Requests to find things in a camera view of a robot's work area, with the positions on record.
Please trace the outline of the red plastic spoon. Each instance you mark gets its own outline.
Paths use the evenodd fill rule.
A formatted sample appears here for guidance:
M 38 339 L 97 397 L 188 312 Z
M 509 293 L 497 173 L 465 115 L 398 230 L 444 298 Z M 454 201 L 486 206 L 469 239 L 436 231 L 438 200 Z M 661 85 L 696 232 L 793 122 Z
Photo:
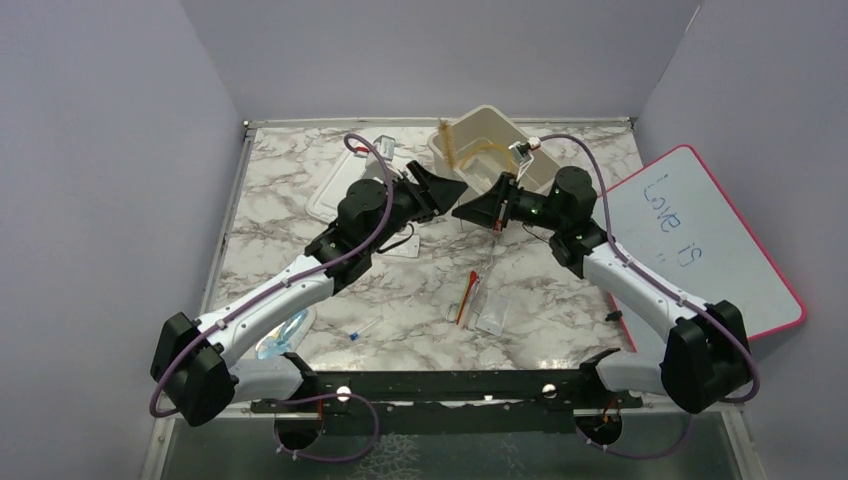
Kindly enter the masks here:
M 467 285 L 466 285 L 463 297 L 462 297 L 462 299 L 459 303 L 458 309 L 457 309 L 455 324 L 458 327 L 464 327 L 465 326 L 465 322 L 466 322 L 465 317 L 466 317 L 466 314 L 471 309 L 470 304 L 472 303 L 472 300 L 473 300 L 473 297 L 475 295 L 478 283 L 479 283 L 479 274 L 476 270 L 472 270 L 469 273 Z

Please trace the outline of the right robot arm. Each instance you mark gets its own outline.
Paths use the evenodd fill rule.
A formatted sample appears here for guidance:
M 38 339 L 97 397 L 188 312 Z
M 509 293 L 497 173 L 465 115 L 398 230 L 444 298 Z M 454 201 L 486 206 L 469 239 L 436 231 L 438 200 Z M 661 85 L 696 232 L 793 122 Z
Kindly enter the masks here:
M 669 397 L 697 414 L 753 384 L 750 347 L 740 310 L 710 303 L 660 278 L 630 256 L 593 219 L 597 193 L 588 172 L 562 167 L 546 195 L 520 187 L 503 172 L 484 194 L 457 206 L 454 217 L 498 229 L 512 221 L 551 231 L 557 263 L 610 293 L 645 321 L 664 344 L 660 354 L 612 351 L 589 361 L 577 380 L 579 398 L 600 407 L 616 392 Z

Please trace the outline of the metal crucible tongs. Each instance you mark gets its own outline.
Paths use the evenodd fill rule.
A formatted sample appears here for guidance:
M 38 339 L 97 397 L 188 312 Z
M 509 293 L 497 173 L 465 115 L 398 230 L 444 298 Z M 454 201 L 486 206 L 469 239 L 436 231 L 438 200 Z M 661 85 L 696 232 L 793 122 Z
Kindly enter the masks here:
M 453 303 L 448 307 L 445 314 L 446 321 L 451 321 L 454 325 L 460 328 L 467 327 L 469 317 L 473 311 L 473 305 L 481 285 L 495 264 L 495 248 L 497 243 L 497 239 L 492 239 L 488 243 L 477 266 L 470 271 L 467 277 L 466 285 L 460 301 Z

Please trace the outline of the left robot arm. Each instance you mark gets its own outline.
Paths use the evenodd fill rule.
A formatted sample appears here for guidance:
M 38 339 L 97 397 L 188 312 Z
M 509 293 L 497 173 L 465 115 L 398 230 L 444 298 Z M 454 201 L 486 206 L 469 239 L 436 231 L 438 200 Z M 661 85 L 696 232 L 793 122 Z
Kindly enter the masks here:
M 151 365 L 156 382 L 149 411 L 161 395 L 173 412 L 199 426 L 237 402 L 276 399 L 290 410 L 313 401 L 314 384 L 286 358 L 257 360 L 255 346 L 300 311 L 358 280 L 372 255 L 412 222 L 446 214 L 466 183 L 439 177 L 418 162 L 410 178 L 390 184 L 359 179 L 347 189 L 337 216 L 284 270 L 231 304 L 196 319 L 184 313 L 163 325 Z

